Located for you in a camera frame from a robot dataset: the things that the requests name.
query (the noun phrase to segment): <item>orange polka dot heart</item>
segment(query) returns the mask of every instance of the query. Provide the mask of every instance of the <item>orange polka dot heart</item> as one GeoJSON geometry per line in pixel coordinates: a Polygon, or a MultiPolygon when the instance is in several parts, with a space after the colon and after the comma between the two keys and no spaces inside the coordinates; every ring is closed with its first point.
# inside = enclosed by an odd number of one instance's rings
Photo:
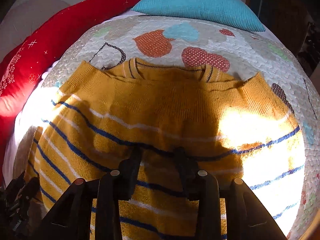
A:
{"type": "Polygon", "coordinates": [[[148,57],[162,57],[170,53],[172,49],[170,41],[174,41],[174,39],[164,37],[163,32],[164,30],[156,30],[144,33],[134,38],[134,41],[144,55],[148,57]]]}
{"type": "Polygon", "coordinates": [[[182,51],[181,58],[185,67],[209,64],[223,72],[227,72],[230,68],[229,60],[218,54],[208,53],[201,48],[187,47],[182,51]]]}

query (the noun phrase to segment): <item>blue pillow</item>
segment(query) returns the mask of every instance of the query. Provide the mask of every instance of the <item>blue pillow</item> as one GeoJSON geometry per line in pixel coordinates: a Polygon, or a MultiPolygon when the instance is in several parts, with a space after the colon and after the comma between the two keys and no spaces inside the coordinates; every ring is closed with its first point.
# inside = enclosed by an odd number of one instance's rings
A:
{"type": "Polygon", "coordinates": [[[264,32],[257,16],[241,0],[141,0],[133,11],[149,15],[201,19],[264,32]]]}

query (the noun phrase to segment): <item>striped sweater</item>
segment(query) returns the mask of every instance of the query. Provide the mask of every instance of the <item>striped sweater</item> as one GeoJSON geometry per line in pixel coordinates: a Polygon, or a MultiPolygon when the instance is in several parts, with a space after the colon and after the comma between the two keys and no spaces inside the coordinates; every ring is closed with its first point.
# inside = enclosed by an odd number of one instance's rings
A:
{"type": "Polygon", "coordinates": [[[221,188],[243,178],[289,232],[301,197],[303,138],[259,73],[244,82],[210,65],[166,67],[134,58],[100,71],[82,62],[36,131],[26,179],[40,177],[37,199],[49,210],[76,178],[101,178],[137,144],[143,150],[138,182],[132,199],[119,202],[123,239],[194,235],[198,203],[183,197],[172,160],[179,146],[221,188]]]}

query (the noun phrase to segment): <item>mattress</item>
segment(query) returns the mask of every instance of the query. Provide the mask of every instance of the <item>mattress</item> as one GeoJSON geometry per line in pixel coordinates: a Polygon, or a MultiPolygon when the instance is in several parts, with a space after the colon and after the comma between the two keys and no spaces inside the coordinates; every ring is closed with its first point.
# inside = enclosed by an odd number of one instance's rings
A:
{"type": "MultiPolygon", "coordinates": [[[[216,67],[242,80],[258,71],[262,73],[276,95],[294,112],[303,132],[304,167],[279,174],[270,181],[276,183],[292,174],[297,177],[297,188],[302,192],[297,203],[288,203],[271,215],[285,234],[290,232],[290,239],[298,239],[319,208],[320,98],[296,58],[268,29],[265,33],[253,33],[204,20],[147,16],[131,11],[94,26],[47,73],[18,115],[5,155],[6,184],[24,169],[41,115],[50,108],[57,88],[79,64],[86,60],[105,69],[133,57],[178,66],[219,59],[216,67]]],[[[258,191],[254,193],[263,198],[258,191]]]]}

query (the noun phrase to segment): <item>red fabric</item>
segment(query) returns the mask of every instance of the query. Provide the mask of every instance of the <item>red fabric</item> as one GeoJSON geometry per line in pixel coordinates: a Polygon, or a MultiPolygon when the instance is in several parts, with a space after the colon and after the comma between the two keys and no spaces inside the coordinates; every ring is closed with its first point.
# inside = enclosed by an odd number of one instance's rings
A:
{"type": "Polygon", "coordinates": [[[17,47],[13,58],[14,50],[6,56],[1,66],[7,65],[6,73],[10,75],[0,83],[0,167],[15,118],[42,73],[88,29],[125,12],[139,1],[85,0],[65,8],[17,47]]]}

